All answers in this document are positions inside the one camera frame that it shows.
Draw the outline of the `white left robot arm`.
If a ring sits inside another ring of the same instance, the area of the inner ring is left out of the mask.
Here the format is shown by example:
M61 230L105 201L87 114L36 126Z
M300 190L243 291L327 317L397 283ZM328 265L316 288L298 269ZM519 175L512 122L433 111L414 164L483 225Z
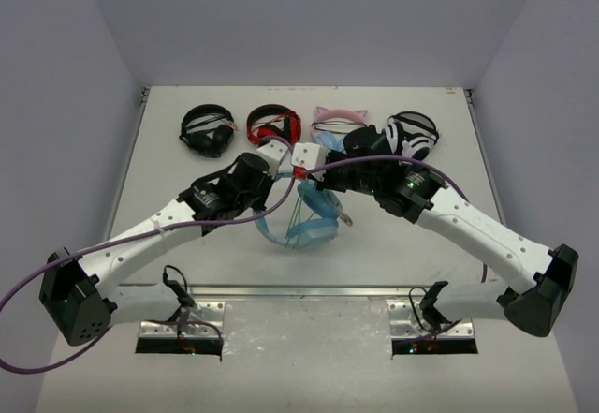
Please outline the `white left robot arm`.
M243 153L223 170L196 179L164 208L77 257L63 248L47 259L39 299L66 342L90 342L109 327L145 319L172 320L192 298L174 281L125 288L130 275L168 251L228 224L247 210L258 211L287 154L263 145Z

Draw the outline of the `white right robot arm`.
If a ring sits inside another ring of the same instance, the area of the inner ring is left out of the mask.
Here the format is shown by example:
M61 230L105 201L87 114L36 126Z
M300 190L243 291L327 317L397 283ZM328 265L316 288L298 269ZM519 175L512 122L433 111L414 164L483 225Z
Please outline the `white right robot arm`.
M341 151L318 146L309 168L318 187L369 195L387 213L449 240L499 277L496 282L426 288L416 317L439 332L464 318L506 320L536 337L551 332L575 282L578 254L535 243L478 210L425 153L411 152L397 127L354 131Z

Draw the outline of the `light blue headphones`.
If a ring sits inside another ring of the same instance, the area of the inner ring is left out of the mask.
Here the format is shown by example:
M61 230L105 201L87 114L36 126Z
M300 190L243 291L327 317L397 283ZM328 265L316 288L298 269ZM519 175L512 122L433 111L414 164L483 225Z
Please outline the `light blue headphones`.
M255 221L257 230L269 242L287 249L315 247L337 238L340 223L353 226L352 218L332 191L319 191L315 181L307 180L299 183L297 193L284 236L273 234L265 217Z

